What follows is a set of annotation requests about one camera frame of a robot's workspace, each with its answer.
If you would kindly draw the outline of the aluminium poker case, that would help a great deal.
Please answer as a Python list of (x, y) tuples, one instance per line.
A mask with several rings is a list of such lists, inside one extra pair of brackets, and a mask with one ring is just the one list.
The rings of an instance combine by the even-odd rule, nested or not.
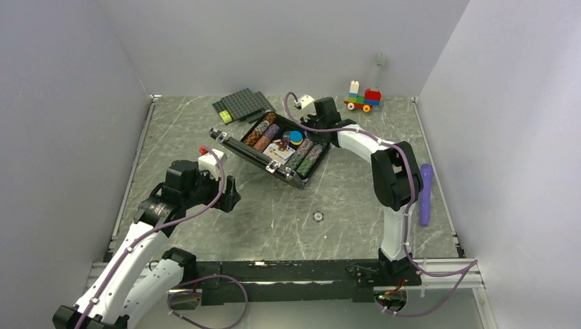
[(266, 112), (248, 132), (237, 138), (217, 128), (210, 136), (218, 143), (285, 183), (302, 189), (330, 150), (296, 123)]

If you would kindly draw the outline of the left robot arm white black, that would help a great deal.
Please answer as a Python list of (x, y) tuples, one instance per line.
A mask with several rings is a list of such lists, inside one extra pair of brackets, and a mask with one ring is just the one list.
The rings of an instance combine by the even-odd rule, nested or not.
[(225, 154), (212, 150), (196, 161), (176, 160), (141, 202), (134, 221), (106, 268), (73, 306), (60, 306), (55, 328), (135, 328), (170, 289), (186, 288), (200, 278), (194, 254), (172, 247), (141, 278), (151, 257), (168, 241), (187, 211), (202, 206), (230, 212), (240, 195), (235, 179), (225, 175)]

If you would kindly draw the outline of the colourful lego train toy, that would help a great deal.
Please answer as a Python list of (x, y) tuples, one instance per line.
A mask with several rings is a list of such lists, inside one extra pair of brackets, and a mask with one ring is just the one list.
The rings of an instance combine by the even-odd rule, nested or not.
[(374, 107), (380, 105), (382, 99), (380, 91), (368, 88), (361, 95), (359, 89), (359, 81), (352, 80), (347, 99), (344, 101), (348, 110), (361, 109), (363, 112), (369, 113)]

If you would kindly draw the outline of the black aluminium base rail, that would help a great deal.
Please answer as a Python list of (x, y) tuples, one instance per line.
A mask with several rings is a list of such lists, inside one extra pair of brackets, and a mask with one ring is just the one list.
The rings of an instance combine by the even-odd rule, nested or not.
[(145, 265), (125, 281), (117, 271), (99, 296), (107, 310), (131, 310), (156, 302), (163, 293), (197, 291), (204, 306), (244, 302), (386, 298), (388, 290), (476, 289), (480, 270), (467, 258), (427, 259), (415, 267), (407, 258), (198, 262), (195, 257)]

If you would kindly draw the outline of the purple toy microphone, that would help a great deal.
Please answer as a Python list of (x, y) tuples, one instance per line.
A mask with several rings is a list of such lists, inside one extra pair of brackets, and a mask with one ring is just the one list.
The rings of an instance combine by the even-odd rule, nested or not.
[(419, 196), (419, 225), (421, 227), (428, 227), (430, 224), (431, 191), (434, 170), (429, 163), (422, 164), (419, 170), (423, 182), (423, 189)]

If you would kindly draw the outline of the yellow-green lego brick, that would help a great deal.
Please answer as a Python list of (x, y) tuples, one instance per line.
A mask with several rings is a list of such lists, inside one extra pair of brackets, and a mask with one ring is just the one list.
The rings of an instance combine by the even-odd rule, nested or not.
[(224, 124), (229, 124), (233, 121), (231, 114), (227, 110), (223, 110), (219, 113), (219, 116)]

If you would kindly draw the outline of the blue round plastic disc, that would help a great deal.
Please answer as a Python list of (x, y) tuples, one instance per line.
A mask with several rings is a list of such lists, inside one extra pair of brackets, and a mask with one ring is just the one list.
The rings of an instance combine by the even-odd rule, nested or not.
[(290, 133), (290, 140), (289, 140), (290, 142), (291, 141), (303, 141), (303, 139), (304, 139), (303, 135), (299, 131), (292, 131)]

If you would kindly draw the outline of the triangular all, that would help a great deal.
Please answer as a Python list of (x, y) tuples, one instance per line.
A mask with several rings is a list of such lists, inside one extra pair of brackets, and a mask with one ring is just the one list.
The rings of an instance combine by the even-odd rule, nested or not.
[(279, 151), (288, 151), (290, 149), (290, 141), (287, 139), (280, 139), (273, 142)]

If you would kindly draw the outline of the purple chip row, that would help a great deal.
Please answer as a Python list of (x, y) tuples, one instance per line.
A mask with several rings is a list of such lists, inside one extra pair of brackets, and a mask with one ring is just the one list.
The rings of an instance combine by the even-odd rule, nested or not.
[(280, 130), (279, 125), (272, 124), (268, 127), (268, 129), (264, 132), (262, 136), (271, 141), (276, 136), (279, 130)]

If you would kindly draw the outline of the red pink chip row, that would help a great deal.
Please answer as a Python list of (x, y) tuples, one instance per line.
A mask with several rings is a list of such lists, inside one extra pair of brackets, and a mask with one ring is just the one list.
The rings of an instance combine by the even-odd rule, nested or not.
[(258, 152), (262, 153), (262, 152), (263, 152), (263, 151), (264, 151), (264, 150), (267, 148), (267, 146), (270, 144), (270, 142), (271, 142), (271, 138), (269, 138), (269, 137), (268, 137), (268, 136), (266, 136), (266, 135), (263, 135), (263, 136), (261, 136), (261, 137), (258, 139), (258, 141), (257, 141), (257, 142), (254, 144), (253, 148), (254, 148), (256, 151), (258, 151)]

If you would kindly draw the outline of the playing card deck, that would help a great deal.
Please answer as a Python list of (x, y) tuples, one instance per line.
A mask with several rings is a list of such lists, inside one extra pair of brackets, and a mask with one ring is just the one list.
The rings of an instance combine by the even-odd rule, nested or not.
[(264, 155), (278, 161), (281, 165), (285, 165), (294, 153), (295, 150), (293, 148), (290, 148), (288, 151), (279, 151), (274, 143), (270, 143), (263, 151)]

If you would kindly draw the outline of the short chip stack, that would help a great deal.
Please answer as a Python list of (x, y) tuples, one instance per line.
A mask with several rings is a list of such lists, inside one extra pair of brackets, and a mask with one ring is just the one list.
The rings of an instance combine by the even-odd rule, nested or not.
[(324, 220), (324, 214), (322, 212), (316, 211), (312, 214), (312, 218), (317, 223), (320, 223)]

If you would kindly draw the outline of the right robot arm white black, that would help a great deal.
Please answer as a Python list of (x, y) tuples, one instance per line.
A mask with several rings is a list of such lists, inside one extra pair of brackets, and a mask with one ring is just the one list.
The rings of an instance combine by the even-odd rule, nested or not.
[(331, 97), (314, 101), (302, 97), (295, 106), (314, 107), (314, 114), (301, 119), (309, 133), (353, 152), (371, 165), (373, 190), (383, 207), (384, 229), (378, 263), (368, 279), (377, 286), (419, 286), (421, 275), (409, 254), (408, 239), (410, 213), (423, 185), (411, 145), (385, 141), (354, 121), (343, 120)]

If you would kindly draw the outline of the dark grey lego baseplate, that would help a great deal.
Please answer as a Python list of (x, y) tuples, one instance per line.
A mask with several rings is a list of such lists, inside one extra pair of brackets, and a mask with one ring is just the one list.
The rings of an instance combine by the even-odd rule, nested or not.
[(253, 92), (248, 88), (222, 97), (214, 102), (212, 107), (217, 114), (227, 110), (233, 118), (231, 123), (240, 120), (251, 123), (265, 112), (275, 112), (275, 108), (262, 92)]

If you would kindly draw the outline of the green blue chip row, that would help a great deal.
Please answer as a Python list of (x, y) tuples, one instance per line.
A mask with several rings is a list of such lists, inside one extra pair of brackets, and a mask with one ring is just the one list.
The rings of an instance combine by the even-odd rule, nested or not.
[(305, 178), (311, 168), (314, 166), (315, 162), (321, 155), (322, 151), (324, 150), (324, 146), (322, 144), (316, 144), (306, 155), (306, 157), (302, 160), (299, 167), (297, 168), (296, 172), (302, 177)]

